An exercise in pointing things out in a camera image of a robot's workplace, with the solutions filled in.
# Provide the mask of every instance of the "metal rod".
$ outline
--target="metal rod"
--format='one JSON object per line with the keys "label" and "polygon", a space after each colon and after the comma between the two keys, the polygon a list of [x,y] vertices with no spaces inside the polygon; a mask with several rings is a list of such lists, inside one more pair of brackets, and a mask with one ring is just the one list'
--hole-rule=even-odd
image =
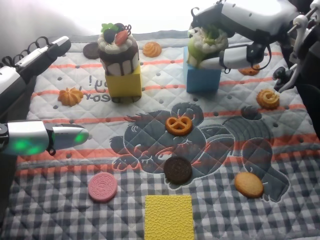
{"label": "metal rod", "polygon": [[[306,18],[309,20],[312,16],[312,14],[314,14],[316,11],[318,10],[317,7],[315,7],[314,9],[311,9],[305,16]],[[298,29],[299,25],[295,24],[288,32],[287,34],[290,35],[294,30]]]}

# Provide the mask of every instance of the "green light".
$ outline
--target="green light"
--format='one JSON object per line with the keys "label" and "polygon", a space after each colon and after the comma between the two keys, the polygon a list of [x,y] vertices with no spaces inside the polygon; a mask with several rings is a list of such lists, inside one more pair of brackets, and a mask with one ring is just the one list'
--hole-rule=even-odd
{"label": "green light", "polygon": [[79,134],[75,137],[74,142],[75,142],[75,143],[83,143],[85,139],[86,139],[86,135],[83,134],[83,133],[79,133]]}
{"label": "green light", "polygon": [[34,154],[39,154],[39,153],[41,153],[41,152],[42,152],[42,148],[41,148],[41,147],[39,147],[39,146],[34,146],[34,147],[30,148],[30,149],[26,152],[26,154],[27,154],[27,155],[34,155]]}
{"label": "green light", "polygon": [[15,142],[14,148],[15,150],[21,151],[28,147],[28,142],[26,140],[20,140]]}

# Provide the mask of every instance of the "gingham pattern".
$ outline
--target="gingham pattern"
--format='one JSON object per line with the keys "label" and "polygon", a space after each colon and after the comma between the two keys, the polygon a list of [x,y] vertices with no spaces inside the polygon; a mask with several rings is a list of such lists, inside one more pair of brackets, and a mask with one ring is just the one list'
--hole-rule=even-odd
{"label": "gingham pattern", "polygon": [[[139,48],[148,41],[138,41]],[[156,41],[164,47],[161,60],[176,60],[182,57],[182,46],[186,45],[188,39],[166,38]],[[246,41],[235,36],[231,43]],[[59,58],[54,64],[78,66],[99,63],[99,60],[87,60],[81,55],[84,45],[73,43],[66,56]],[[273,52],[280,51],[276,44],[271,47]],[[141,53],[140,59],[142,62],[151,61]],[[284,65],[285,61],[281,56],[274,56],[270,66],[261,71],[257,78],[271,76],[274,69]],[[182,84],[181,66],[182,64],[142,66],[143,86]],[[92,86],[85,88],[86,90],[92,90],[95,81],[104,78],[103,70],[51,68],[39,76],[35,92],[63,89],[66,83],[69,87],[88,87],[89,76],[92,78]],[[238,111],[248,105],[257,107],[257,92],[274,85],[272,81],[247,84],[245,81],[251,78],[240,76],[237,71],[231,71],[228,76],[223,74],[222,83],[240,81],[240,84],[221,85],[216,94],[203,96],[187,94],[185,89],[175,87],[160,91],[145,90],[138,102],[125,108],[117,108],[111,102],[94,103],[90,99],[83,100],[71,110],[61,106],[53,110],[53,105],[57,104],[57,96],[38,95],[31,101],[28,118],[72,120],[99,118],[101,113],[107,113],[104,118],[134,116],[157,110],[171,111],[177,103],[196,102],[203,112],[213,113],[212,117],[203,121],[204,126],[213,122],[222,124],[227,117],[216,117],[216,113]],[[214,173],[197,178],[188,186],[171,189],[163,173],[150,174],[139,169],[113,170],[111,164],[118,157],[95,157],[89,152],[86,157],[69,158],[65,156],[69,150],[57,151],[56,159],[41,156],[37,160],[27,158],[26,161],[19,158],[1,239],[141,240],[144,238],[144,202],[147,195],[191,195],[194,236],[197,240],[317,239],[320,236],[319,140],[314,137],[315,132],[306,110],[288,109],[288,106],[302,104],[296,91],[291,89],[281,95],[280,105],[285,106],[284,111],[262,114],[264,123],[275,138],[288,136],[286,141],[289,142],[298,134],[305,141],[292,145],[278,142],[278,145],[272,147],[275,156],[272,167],[280,170],[290,184],[279,202],[260,198],[247,199],[238,193],[234,186],[235,175],[246,170],[236,162],[226,162]],[[90,140],[70,151],[108,149],[110,138],[123,136],[128,124],[100,122],[84,126],[90,132]],[[105,204],[93,202],[87,189],[89,179],[101,171],[113,174],[118,182],[115,198]]]}

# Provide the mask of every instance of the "white wall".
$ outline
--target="white wall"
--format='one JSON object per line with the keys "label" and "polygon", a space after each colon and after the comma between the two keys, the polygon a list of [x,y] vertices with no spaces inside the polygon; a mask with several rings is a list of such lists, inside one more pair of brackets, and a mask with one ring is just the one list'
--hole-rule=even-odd
{"label": "white wall", "polygon": [[102,23],[132,25],[132,33],[187,30],[193,7],[215,0],[0,0],[0,59],[40,36],[96,35]]}

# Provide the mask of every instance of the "chocolate cupcake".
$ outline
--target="chocolate cupcake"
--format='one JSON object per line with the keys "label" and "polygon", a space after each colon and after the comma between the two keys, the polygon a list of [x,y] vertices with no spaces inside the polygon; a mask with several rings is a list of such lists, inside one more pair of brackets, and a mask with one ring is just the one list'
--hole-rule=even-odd
{"label": "chocolate cupcake", "polygon": [[106,29],[98,38],[98,53],[107,76],[132,74],[139,65],[139,50],[131,26]]}

